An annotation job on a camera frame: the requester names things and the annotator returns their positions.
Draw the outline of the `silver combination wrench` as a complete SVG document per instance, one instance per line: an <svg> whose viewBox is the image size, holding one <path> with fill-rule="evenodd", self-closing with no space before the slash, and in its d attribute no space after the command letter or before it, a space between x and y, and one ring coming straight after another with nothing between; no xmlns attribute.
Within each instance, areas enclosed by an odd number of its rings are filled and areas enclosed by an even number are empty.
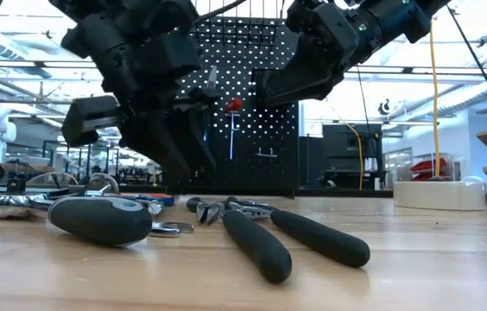
<svg viewBox="0 0 487 311"><path fill-rule="evenodd" d="M181 222L154 222L149 235L157 238L178 238L183 233L193 234L194 226Z"/></svg>

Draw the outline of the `white tape roll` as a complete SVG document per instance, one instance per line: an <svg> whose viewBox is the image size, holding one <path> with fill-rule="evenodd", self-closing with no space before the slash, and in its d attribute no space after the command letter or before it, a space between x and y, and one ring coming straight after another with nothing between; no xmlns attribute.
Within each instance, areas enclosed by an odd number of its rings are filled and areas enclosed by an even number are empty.
<svg viewBox="0 0 487 311"><path fill-rule="evenodd" d="M462 181L399 181L394 185L394 206L441 211L483 211L487 205L483 179Z"/></svg>

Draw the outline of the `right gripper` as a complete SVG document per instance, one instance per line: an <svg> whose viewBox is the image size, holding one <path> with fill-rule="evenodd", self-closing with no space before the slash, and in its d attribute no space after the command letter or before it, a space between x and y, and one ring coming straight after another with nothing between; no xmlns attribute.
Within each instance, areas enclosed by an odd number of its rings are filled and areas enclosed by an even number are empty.
<svg viewBox="0 0 487 311"><path fill-rule="evenodd" d="M298 35L287 69L302 69L301 93L329 93L348 69L373 55L373 0L342 9L326 0L294 0L286 26Z"/></svg>

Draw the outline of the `black pegboard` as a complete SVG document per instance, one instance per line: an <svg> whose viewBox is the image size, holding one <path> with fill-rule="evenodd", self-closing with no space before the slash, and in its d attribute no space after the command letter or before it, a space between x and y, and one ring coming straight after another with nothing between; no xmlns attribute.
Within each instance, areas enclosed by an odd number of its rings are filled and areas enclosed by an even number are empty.
<svg viewBox="0 0 487 311"><path fill-rule="evenodd" d="M253 69L280 69L294 54L297 36L284 25L284 35L273 48L198 46L202 68L180 82L181 95L204 87L212 66L217 67L219 100L207 108L207 142L216 162L214 170L198 169L189 180L164 174L165 187L214 187L232 189L293 189L297 180L299 106L296 103L259 107L252 101ZM233 98L243 100L236 117L234 158L229 159L230 118L225 107ZM259 147L271 147L276 158L256 155Z"/></svg>

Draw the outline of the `black cabinet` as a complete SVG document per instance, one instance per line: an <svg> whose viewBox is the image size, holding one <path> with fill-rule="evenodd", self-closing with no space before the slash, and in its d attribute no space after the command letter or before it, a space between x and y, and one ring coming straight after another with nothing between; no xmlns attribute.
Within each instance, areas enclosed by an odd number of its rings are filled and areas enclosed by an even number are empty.
<svg viewBox="0 0 487 311"><path fill-rule="evenodd" d="M321 172L328 187L374 190L384 182L380 124L324 124L322 147L328 168Z"/></svg>

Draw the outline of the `black-handled groove-joint pliers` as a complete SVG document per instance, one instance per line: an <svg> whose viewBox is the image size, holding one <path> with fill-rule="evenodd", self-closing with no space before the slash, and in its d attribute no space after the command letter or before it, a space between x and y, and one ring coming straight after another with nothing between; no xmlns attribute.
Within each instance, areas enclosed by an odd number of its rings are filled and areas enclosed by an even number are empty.
<svg viewBox="0 0 487 311"><path fill-rule="evenodd" d="M273 284L290 277L292 258L273 234L257 224L257 219L269 219L301 244L343 265L361 268L370 261L370 247L361 238L267 204L227 198L222 214L225 230L260 274Z"/></svg>

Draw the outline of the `red and blue scissors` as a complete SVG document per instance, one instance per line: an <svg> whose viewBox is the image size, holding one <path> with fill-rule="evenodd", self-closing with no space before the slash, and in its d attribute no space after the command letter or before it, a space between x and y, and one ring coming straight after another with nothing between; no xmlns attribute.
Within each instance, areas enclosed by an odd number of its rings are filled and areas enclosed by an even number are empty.
<svg viewBox="0 0 487 311"><path fill-rule="evenodd" d="M167 194L108 194L108 196L139 202L147 207L152 215L158 215L165 208L175 205L175 198Z"/></svg>

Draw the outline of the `black C-clamp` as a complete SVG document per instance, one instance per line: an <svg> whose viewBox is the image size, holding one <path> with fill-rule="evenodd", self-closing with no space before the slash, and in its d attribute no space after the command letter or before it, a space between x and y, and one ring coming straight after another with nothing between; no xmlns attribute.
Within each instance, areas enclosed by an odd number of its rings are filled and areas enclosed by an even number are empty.
<svg viewBox="0 0 487 311"><path fill-rule="evenodd" d="M67 186L57 186L51 184L35 184L26 185L23 180L13 180L5 184L0 184L0 194L44 194L48 199L58 199L62 196L67 196L70 194L81 194L87 189L84 185L67 185Z"/></svg>

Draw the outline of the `grey spirit level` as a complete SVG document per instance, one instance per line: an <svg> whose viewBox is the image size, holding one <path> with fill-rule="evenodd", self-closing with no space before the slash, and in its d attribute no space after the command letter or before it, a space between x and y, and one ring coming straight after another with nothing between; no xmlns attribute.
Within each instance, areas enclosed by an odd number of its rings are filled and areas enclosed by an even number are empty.
<svg viewBox="0 0 487 311"><path fill-rule="evenodd" d="M213 98L218 95L216 84L217 84L217 67L212 66L206 82L206 95L208 97Z"/></svg>

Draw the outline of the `black-handled ratchet wrench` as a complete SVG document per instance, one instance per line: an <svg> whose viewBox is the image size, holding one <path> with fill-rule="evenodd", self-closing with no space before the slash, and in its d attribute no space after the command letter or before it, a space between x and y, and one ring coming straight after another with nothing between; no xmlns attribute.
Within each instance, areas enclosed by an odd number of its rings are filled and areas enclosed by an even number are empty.
<svg viewBox="0 0 487 311"><path fill-rule="evenodd" d="M93 244L124 247L144 240L151 232L147 207L113 196L64 196L0 193L0 219L41 217L55 227Z"/></svg>

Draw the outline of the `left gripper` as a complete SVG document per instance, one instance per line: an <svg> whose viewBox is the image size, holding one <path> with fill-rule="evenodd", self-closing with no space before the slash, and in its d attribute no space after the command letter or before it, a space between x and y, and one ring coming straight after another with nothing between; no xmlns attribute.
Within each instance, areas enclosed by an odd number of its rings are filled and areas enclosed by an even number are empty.
<svg viewBox="0 0 487 311"><path fill-rule="evenodd" d="M173 179L188 179L192 169L215 169L207 142L207 109L165 111L180 89L177 80L201 68L201 51L188 35L155 35L128 42L67 36L70 48L90 57L103 76L105 96L77 98L61 128L67 143L98 139L98 128L122 128L122 142L157 162Z"/></svg>

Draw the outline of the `black aluminium table frame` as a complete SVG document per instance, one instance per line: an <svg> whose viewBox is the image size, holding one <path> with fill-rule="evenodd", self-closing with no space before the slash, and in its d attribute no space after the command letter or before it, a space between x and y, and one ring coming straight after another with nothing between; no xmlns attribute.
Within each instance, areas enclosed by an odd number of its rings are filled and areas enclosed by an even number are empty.
<svg viewBox="0 0 487 311"><path fill-rule="evenodd" d="M353 189L315 189L315 188L295 188L295 189L232 189L214 187L147 187L147 186L121 186L121 191L129 194L205 194L205 195L247 195L257 196L282 196L294 199L295 197L348 197L348 198L369 198L369 199L392 199L391 190L353 190Z"/></svg>

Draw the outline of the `red T-handle hex key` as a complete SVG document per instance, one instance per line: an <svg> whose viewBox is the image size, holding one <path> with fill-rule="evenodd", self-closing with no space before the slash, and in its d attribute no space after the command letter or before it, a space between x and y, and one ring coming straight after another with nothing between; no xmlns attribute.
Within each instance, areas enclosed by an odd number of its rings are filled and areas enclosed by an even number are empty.
<svg viewBox="0 0 487 311"><path fill-rule="evenodd" d="M229 159L234 158L234 136L235 132L238 131L236 126L236 117L239 116L240 109L243 106L243 100L240 98L231 99L225 107L225 115L230 118L230 149L229 149Z"/></svg>

